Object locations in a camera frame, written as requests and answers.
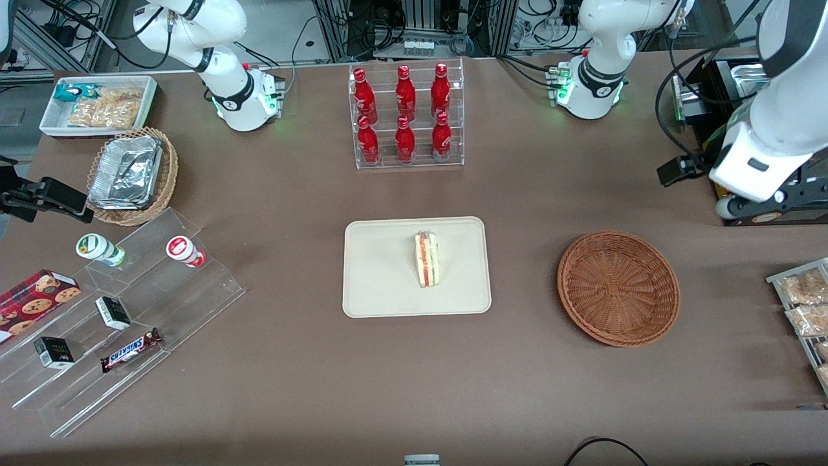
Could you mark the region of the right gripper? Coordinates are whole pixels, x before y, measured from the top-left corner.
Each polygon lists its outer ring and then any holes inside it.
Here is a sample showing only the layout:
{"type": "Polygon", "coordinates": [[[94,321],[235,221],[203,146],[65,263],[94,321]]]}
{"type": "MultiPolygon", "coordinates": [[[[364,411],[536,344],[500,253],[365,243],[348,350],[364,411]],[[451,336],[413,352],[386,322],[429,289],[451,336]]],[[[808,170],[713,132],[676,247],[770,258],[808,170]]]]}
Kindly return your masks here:
{"type": "Polygon", "coordinates": [[[87,194],[52,177],[37,183],[19,177],[13,166],[1,167],[2,213],[32,223],[39,212],[56,212],[89,224],[87,194]]]}

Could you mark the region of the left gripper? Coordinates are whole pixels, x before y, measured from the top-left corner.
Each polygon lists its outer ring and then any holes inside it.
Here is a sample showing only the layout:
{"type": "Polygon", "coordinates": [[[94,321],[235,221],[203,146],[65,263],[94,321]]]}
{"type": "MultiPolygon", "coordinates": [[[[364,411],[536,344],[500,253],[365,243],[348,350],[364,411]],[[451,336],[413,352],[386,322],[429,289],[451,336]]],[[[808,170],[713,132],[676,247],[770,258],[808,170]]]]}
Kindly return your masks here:
{"type": "Polygon", "coordinates": [[[707,176],[719,159],[719,153],[694,153],[691,156],[680,155],[668,160],[657,168],[657,177],[663,188],[686,179],[707,176]]]}

